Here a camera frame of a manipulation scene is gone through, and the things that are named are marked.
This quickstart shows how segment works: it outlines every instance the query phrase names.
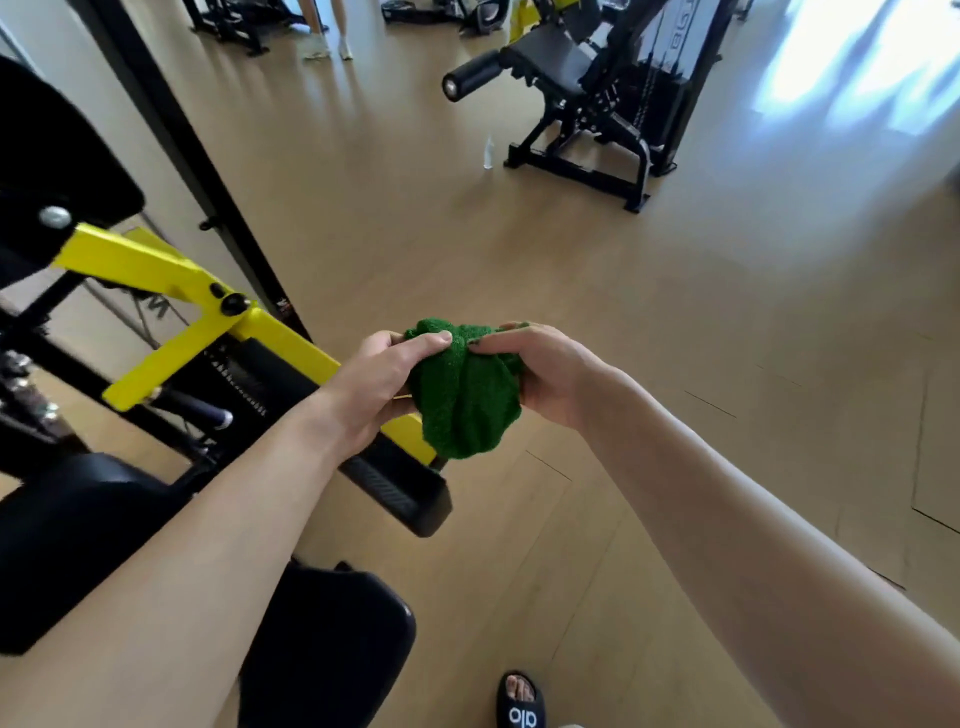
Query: wall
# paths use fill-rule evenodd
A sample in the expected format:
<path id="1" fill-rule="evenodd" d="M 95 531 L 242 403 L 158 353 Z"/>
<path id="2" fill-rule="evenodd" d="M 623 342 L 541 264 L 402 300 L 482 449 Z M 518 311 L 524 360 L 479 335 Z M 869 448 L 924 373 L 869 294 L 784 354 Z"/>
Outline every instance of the wall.
<path id="1" fill-rule="evenodd" d="M 204 218 L 199 206 L 66 0 L 0 0 L 0 22 L 44 79 L 84 113 L 131 173 L 147 197 L 146 212 L 157 231 L 230 285 L 251 290 L 217 234 L 197 229 Z M 0 52 L 12 56 L 6 44 Z M 23 307 L 57 275 L 42 271 L 3 291 L 3 298 Z M 137 317 L 126 294 L 108 295 Z M 184 312 L 187 318 L 193 316 Z M 172 316 L 150 324 L 161 340 L 180 328 Z M 107 376 L 123 374 L 150 350 L 84 290 L 57 309 L 49 329 L 59 343 Z"/>

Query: green towel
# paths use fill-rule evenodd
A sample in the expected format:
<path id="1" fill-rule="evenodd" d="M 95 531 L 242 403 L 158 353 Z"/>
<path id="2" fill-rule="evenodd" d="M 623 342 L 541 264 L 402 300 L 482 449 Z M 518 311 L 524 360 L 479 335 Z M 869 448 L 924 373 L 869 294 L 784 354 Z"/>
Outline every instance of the green towel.
<path id="1" fill-rule="evenodd" d="M 423 416 L 423 439 L 445 458 L 492 450 L 520 416 L 516 376 L 523 362 L 512 353 L 483 356 L 468 351 L 467 341 L 493 332 L 490 327 L 423 319 L 406 337 L 437 331 L 450 331 L 453 343 L 414 367 L 407 381 Z"/>

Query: wrist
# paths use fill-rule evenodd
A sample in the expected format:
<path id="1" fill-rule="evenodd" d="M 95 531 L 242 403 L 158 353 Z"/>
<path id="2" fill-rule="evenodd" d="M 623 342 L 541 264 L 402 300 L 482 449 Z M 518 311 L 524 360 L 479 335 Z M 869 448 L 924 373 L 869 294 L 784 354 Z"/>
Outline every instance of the wrist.
<path id="1" fill-rule="evenodd" d="M 278 425 L 285 436 L 317 452 L 340 457 L 348 449 L 348 429 L 334 397 L 323 389 L 296 404 Z"/>
<path id="2" fill-rule="evenodd" d="M 646 392 L 629 375 L 601 359 L 590 362 L 575 388 L 575 429 L 584 438 L 603 422 L 616 418 L 618 405 L 629 399 L 631 391 Z"/>

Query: leg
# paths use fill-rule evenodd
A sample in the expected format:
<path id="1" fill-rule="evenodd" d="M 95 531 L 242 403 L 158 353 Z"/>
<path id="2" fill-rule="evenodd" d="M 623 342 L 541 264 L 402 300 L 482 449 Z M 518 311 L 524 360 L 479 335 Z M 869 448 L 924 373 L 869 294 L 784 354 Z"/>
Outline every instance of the leg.
<path id="1" fill-rule="evenodd" d="M 300 14 L 310 26 L 310 35 L 300 39 L 298 50 L 300 56 L 305 61 L 316 61 L 330 57 L 330 49 L 326 45 L 324 37 L 324 24 L 321 22 L 320 13 L 317 11 L 316 0 L 298 0 L 300 4 Z"/>
<path id="2" fill-rule="evenodd" d="M 330 0 L 330 6 L 333 8 L 333 17 L 337 20 L 337 28 L 340 30 L 340 58 L 349 61 L 353 58 L 350 52 L 349 43 L 347 43 L 347 8 L 344 7 L 345 0 Z"/>
<path id="3" fill-rule="evenodd" d="M 310 26 L 310 33 L 322 36 L 324 34 L 324 24 L 320 22 L 320 13 L 317 12 L 315 0 L 298 0 L 300 5 L 300 14 Z"/>

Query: black slide sandal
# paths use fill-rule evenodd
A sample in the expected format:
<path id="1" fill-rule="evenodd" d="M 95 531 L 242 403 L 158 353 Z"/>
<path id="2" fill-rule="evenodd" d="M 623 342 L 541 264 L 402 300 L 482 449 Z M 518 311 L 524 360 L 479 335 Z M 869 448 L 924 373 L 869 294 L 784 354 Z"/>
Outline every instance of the black slide sandal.
<path id="1" fill-rule="evenodd" d="M 522 677 L 534 692 L 534 700 L 514 700 L 507 695 L 507 678 Z M 496 728 L 546 728 L 546 706 L 537 685 L 518 669 L 508 670 L 496 688 Z"/>

